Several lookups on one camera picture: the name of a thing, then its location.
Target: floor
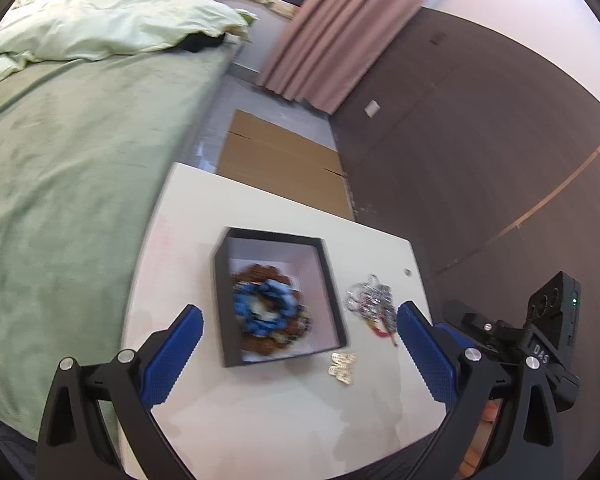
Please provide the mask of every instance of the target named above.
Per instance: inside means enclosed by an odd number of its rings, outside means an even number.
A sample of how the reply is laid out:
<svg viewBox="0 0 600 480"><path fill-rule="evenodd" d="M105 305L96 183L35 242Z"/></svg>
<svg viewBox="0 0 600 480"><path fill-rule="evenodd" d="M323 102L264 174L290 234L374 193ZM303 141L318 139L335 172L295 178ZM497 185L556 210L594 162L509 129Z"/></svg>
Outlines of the floor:
<svg viewBox="0 0 600 480"><path fill-rule="evenodd" d="M250 83L225 75L206 120L180 162L215 173L234 111L243 110L336 150L326 115L277 98Z"/></svg>

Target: light green duvet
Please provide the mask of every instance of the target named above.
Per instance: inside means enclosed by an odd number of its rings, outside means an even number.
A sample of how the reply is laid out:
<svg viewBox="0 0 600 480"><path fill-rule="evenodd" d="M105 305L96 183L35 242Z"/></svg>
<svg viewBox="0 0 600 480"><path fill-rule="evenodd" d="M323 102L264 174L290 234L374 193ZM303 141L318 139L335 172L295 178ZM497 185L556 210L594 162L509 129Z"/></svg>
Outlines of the light green duvet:
<svg viewBox="0 0 600 480"><path fill-rule="evenodd" d="M29 438L62 357L119 350L174 150L233 52L42 62L0 83L0 419Z"/></svg>

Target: blue scrunchie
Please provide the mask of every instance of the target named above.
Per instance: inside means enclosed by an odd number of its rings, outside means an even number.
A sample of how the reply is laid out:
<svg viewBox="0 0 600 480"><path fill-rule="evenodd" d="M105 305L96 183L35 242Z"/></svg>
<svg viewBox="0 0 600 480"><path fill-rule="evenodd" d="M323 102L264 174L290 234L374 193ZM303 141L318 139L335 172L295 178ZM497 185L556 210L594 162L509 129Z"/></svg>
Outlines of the blue scrunchie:
<svg viewBox="0 0 600 480"><path fill-rule="evenodd" d="M251 297L261 295L273 301L280 315L276 319L264 320L251 310ZM285 283L267 280L265 283L237 283L234 287L234 306L237 316L244 320L244 331L264 337L275 330L284 330L288 319L298 314L298 302Z"/></svg>

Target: pink curtain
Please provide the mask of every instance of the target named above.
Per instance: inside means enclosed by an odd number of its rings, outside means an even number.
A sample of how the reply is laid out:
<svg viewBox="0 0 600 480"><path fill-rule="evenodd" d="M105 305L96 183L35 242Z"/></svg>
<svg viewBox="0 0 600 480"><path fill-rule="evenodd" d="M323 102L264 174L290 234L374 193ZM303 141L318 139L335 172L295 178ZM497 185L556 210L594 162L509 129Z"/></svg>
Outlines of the pink curtain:
<svg viewBox="0 0 600 480"><path fill-rule="evenodd" d="M257 83L333 114L425 0L305 0Z"/></svg>

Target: light switch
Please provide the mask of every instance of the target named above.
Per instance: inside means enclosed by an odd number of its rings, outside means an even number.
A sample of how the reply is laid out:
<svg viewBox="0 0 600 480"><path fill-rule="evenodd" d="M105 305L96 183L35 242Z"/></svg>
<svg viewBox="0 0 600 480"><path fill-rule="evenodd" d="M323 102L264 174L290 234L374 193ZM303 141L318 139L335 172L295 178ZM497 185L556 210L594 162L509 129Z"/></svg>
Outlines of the light switch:
<svg viewBox="0 0 600 480"><path fill-rule="evenodd" d="M373 117L375 114L378 113L379 109L380 109L380 105L378 103L376 103L375 101L371 101L365 107L365 114L367 114L369 117Z"/></svg>

